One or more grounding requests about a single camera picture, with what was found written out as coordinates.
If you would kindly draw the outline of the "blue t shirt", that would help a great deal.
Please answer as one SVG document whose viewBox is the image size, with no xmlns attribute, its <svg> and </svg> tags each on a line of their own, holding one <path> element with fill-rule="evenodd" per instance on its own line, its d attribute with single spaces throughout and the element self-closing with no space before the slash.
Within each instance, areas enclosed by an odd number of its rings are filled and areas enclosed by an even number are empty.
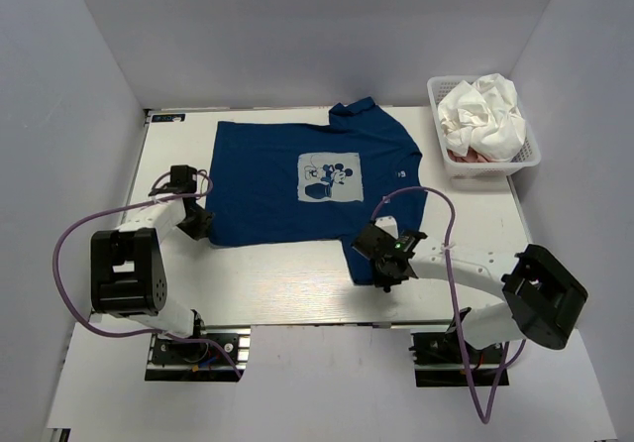
<svg viewBox="0 0 634 442">
<path fill-rule="evenodd" d="M 406 129 L 371 98 L 337 104 L 326 125 L 221 121 L 209 174 L 209 241 L 219 247 L 338 240 L 351 278 L 372 282 L 352 247 L 372 214 L 399 229 L 420 227 L 426 195 L 396 197 L 420 184 L 423 155 Z"/>
</svg>

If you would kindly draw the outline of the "pink t shirt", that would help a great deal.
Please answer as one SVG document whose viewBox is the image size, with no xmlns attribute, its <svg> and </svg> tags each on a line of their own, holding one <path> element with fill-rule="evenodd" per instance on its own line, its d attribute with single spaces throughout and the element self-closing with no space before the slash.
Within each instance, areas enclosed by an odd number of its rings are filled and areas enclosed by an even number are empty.
<svg viewBox="0 0 634 442">
<path fill-rule="evenodd" d="M 462 164 L 487 164 L 490 160 L 473 149 L 469 149 L 465 156 L 459 156 L 453 151 L 448 150 L 449 158 L 455 163 Z"/>
</svg>

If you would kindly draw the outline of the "white t shirt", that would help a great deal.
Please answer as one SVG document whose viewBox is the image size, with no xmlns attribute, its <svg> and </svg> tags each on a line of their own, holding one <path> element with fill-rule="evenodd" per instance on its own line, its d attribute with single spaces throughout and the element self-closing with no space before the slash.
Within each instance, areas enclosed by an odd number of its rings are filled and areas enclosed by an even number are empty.
<svg viewBox="0 0 634 442">
<path fill-rule="evenodd" d="M 446 148 L 459 156 L 473 149 L 491 163 L 506 163 L 526 140 L 515 85 L 499 73 L 460 82 L 438 104 L 438 114 Z"/>
</svg>

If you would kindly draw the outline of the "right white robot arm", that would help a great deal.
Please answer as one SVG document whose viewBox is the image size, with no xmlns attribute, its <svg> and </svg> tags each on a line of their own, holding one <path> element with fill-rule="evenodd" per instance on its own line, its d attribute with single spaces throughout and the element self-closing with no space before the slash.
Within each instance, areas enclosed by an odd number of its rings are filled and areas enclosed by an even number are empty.
<svg viewBox="0 0 634 442">
<path fill-rule="evenodd" d="M 588 299 L 585 287 L 546 248 L 519 253 L 447 247 L 420 231 L 395 234 L 391 217 L 369 223 L 353 248 L 370 262 L 373 283 L 390 288 L 411 278 L 453 282 L 487 293 L 498 303 L 470 309 L 447 347 L 457 360 L 472 360 L 497 343 L 529 340 L 541 347 L 567 346 Z"/>
</svg>

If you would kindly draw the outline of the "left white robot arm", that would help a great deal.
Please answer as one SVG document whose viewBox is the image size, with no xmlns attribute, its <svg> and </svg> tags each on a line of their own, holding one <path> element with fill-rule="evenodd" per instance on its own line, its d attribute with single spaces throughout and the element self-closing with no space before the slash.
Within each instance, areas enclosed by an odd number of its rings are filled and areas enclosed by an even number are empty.
<svg viewBox="0 0 634 442">
<path fill-rule="evenodd" d="M 173 166 L 167 176 L 166 183 L 153 186 L 148 203 L 128 212 L 123 224 L 93 234 L 91 303 L 97 313 L 176 336 L 178 354 L 197 362 L 207 355 L 210 340 L 196 329 L 197 313 L 168 292 L 160 244 L 174 230 L 193 241 L 207 237 L 213 213 L 198 203 L 204 171 Z"/>
</svg>

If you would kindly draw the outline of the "blue table label sticker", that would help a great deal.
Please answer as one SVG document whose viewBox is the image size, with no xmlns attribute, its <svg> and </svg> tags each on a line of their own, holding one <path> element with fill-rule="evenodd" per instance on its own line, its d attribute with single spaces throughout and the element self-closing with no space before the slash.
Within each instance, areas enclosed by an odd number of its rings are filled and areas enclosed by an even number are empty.
<svg viewBox="0 0 634 442">
<path fill-rule="evenodd" d="M 152 123 L 179 123 L 183 122 L 186 118 L 184 113 L 175 113 L 175 114 L 154 114 L 151 117 Z"/>
</svg>

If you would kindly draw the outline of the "white plastic basket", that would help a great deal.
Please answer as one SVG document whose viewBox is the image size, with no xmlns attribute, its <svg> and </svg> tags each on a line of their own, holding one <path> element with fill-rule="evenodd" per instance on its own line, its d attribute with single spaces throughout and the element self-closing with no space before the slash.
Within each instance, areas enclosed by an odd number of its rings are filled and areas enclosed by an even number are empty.
<svg viewBox="0 0 634 442">
<path fill-rule="evenodd" d="M 477 75 L 445 75 L 434 76 L 427 81 L 427 91 L 431 105 L 433 120 L 441 149 L 445 171 L 451 178 L 489 178 L 511 176 L 526 168 L 536 166 L 541 160 L 541 153 L 530 124 L 526 124 L 526 140 L 515 157 L 506 163 L 457 163 L 448 154 L 444 134 L 438 114 L 438 104 L 460 82 L 473 83 Z"/>
</svg>

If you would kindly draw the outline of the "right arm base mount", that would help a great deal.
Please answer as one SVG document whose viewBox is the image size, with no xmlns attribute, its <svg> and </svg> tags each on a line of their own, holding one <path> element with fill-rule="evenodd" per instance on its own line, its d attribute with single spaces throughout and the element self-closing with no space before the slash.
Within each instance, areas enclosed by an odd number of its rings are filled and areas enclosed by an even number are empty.
<svg viewBox="0 0 634 442">
<path fill-rule="evenodd" d="M 467 387 L 465 365 L 457 336 L 444 332 L 411 334 L 409 351 L 414 361 L 417 387 Z M 491 387 L 502 360 L 503 346 L 494 344 L 483 350 L 467 345 L 469 363 L 476 387 Z"/>
</svg>

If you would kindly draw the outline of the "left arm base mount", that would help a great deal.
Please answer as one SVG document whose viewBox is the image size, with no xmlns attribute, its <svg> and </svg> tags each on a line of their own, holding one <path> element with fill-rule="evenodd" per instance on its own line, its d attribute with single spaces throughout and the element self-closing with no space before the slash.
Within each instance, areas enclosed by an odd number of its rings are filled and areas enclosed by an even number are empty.
<svg viewBox="0 0 634 442">
<path fill-rule="evenodd" d="M 207 343 L 177 343 L 153 336 L 145 370 L 147 382 L 236 383 L 246 369 L 249 328 L 206 327 Z"/>
</svg>

